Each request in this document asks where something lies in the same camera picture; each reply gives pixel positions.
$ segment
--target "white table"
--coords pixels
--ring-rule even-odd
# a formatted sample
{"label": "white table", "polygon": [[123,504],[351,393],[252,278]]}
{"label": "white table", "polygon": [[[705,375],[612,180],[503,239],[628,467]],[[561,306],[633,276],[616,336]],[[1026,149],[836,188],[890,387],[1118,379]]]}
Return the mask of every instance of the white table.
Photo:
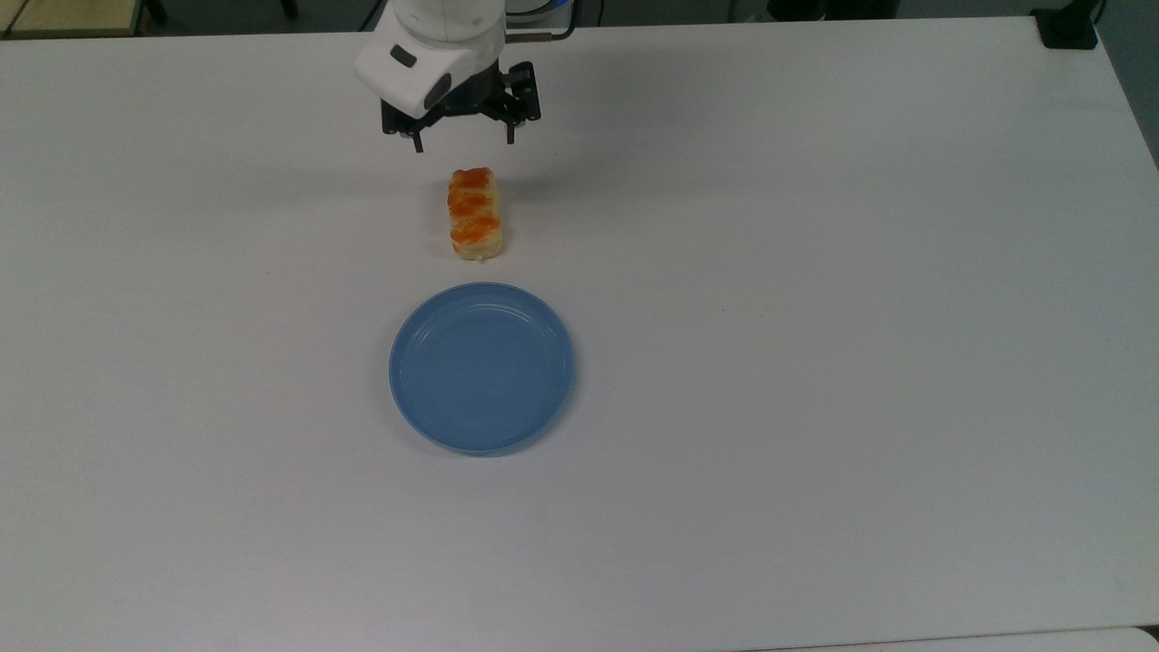
{"label": "white table", "polygon": [[[0,647],[694,652],[1159,621],[1159,176],[1029,19],[581,30],[377,133],[363,35],[0,44]],[[509,246],[453,257],[457,167]],[[554,306],[469,459],[386,361]]]}

